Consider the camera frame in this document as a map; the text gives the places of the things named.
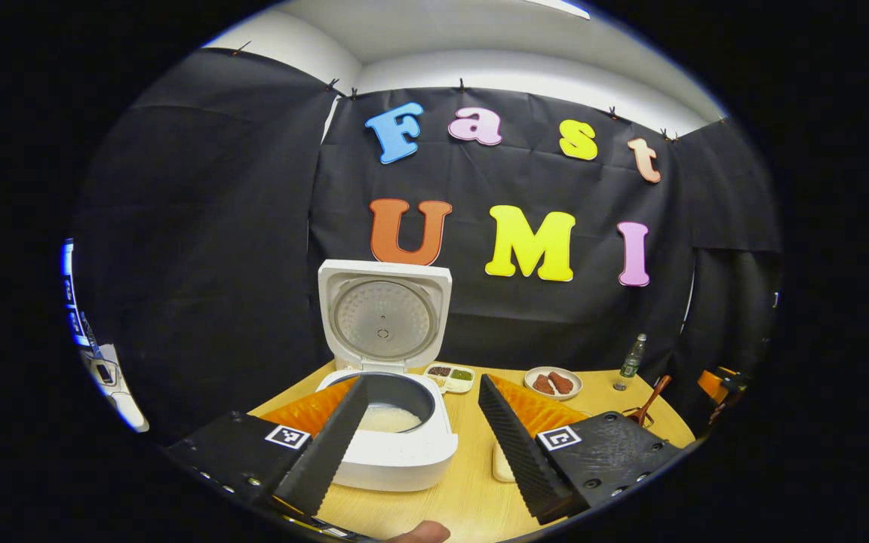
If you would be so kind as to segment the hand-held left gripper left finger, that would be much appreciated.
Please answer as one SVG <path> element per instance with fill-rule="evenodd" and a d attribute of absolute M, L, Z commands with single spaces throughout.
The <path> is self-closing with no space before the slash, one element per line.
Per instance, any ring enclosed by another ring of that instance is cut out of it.
<path fill-rule="evenodd" d="M 353 379 L 318 435 L 230 412 L 166 447 L 184 471 L 224 498 L 275 518 L 318 514 L 369 405 L 365 378 Z"/>

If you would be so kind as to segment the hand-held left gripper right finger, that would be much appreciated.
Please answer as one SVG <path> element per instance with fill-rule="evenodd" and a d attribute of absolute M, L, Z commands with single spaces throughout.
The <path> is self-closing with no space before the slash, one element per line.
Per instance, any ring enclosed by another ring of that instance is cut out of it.
<path fill-rule="evenodd" d="M 614 410 L 586 416 L 492 374 L 478 405 L 541 525 L 621 501 L 683 453 Z"/>

